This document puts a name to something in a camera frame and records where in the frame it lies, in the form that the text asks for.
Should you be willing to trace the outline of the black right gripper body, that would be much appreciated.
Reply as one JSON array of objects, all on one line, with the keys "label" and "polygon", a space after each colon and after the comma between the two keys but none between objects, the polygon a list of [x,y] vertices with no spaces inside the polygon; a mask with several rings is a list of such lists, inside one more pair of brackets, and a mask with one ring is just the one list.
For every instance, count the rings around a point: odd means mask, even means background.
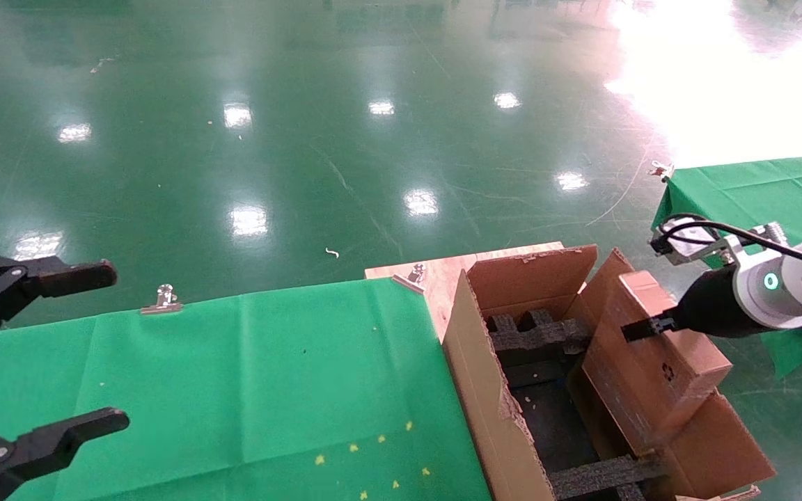
[{"label": "black right gripper body", "polygon": [[747,338],[757,334],[757,322],[742,310],[735,295],[736,270],[722,267],[699,276],[673,308],[677,327],[718,338]]}]

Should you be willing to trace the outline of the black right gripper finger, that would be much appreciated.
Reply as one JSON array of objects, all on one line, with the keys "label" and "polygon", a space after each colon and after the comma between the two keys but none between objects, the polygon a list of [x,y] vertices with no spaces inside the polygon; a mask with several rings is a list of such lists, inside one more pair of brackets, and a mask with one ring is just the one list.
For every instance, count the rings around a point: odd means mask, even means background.
[{"label": "black right gripper finger", "polygon": [[637,342],[637,340],[649,339],[665,332],[677,332],[678,330],[677,321],[668,315],[645,318],[621,327],[621,333],[627,342]]}]

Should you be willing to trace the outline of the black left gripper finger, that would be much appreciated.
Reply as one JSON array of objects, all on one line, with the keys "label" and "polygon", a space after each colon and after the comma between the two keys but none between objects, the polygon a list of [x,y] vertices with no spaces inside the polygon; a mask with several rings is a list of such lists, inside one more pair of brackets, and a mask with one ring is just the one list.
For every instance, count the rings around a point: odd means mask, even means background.
[{"label": "black left gripper finger", "polygon": [[108,260],[69,265],[57,256],[14,260],[0,256],[0,328],[40,298],[111,287],[118,273]]},{"label": "black left gripper finger", "polygon": [[86,442],[117,434],[129,425],[126,412],[103,407],[35,428],[14,441],[0,437],[0,500],[26,482],[68,468]]}]

